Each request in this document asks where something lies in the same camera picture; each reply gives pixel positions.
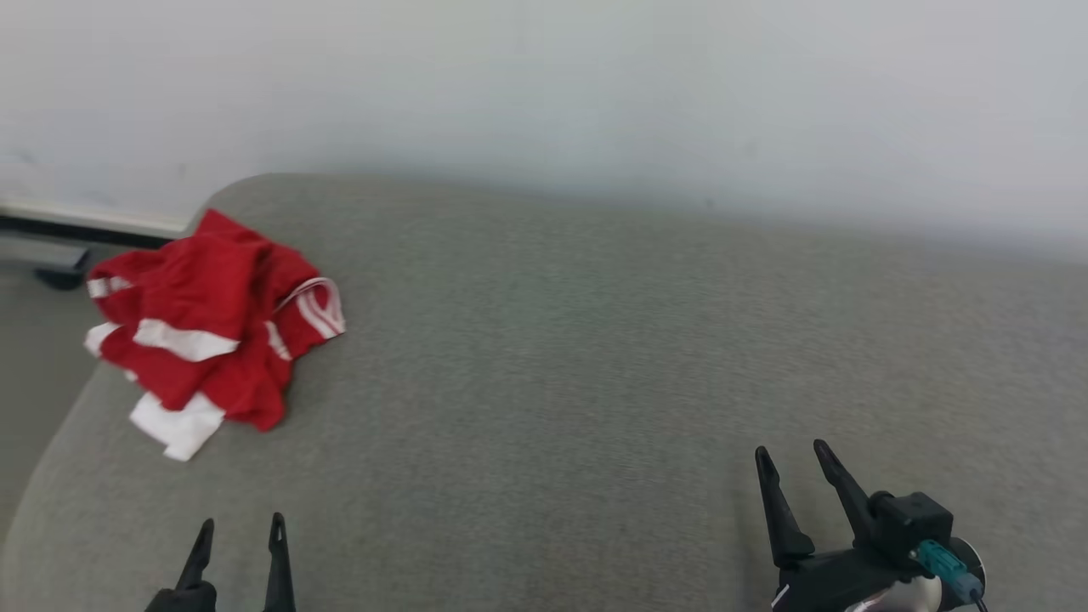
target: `teal connector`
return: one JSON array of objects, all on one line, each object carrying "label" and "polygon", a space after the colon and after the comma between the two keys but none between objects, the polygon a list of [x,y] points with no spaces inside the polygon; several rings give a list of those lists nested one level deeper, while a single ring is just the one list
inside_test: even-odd
[{"label": "teal connector", "polygon": [[916,552],[917,562],[952,587],[964,603],[974,603],[982,598],[982,582],[948,549],[934,540],[924,540]]}]

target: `white wall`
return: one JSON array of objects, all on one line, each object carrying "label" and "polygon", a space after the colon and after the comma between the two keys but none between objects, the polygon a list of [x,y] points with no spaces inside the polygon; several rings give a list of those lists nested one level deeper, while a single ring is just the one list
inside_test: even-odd
[{"label": "white wall", "polygon": [[1083,0],[8,0],[0,195],[279,170],[1088,244]]}]

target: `black baseboard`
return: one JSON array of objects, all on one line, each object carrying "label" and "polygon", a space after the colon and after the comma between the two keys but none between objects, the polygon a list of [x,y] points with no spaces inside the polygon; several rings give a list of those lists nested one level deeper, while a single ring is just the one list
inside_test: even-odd
[{"label": "black baseboard", "polygon": [[148,249],[157,249],[171,242],[170,238],[159,236],[131,234],[128,232],[114,232],[113,230],[99,230],[97,228],[84,228],[81,225],[69,225],[66,223],[53,223],[51,221],[38,221],[35,219],[21,219],[18,217],[4,217],[2,215],[0,215],[0,231],[38,234],[55,238],[79,242],[97,242]]}]

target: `black caster wheel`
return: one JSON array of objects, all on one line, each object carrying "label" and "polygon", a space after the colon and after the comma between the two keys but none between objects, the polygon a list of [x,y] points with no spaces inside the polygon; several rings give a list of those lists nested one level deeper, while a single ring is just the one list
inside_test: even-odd
[{"label": "black caster wheel", "polygon": [[53,270],[35,270],[35,278],[49,289],[72,291],[83,286],[83,272],[57,272]]}]

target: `red garment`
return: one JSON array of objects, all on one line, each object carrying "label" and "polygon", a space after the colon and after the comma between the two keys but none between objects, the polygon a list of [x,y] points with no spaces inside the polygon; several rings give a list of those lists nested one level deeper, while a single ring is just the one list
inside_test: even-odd
[{"label": "red garment", "polygon": [[292,360],[345,329],[332,281],[215,210],[191,237],[103,261],[87,285],[113,323],[88,334],[91,351],[169,411],[199,391],[261,430],[283,417]]}]

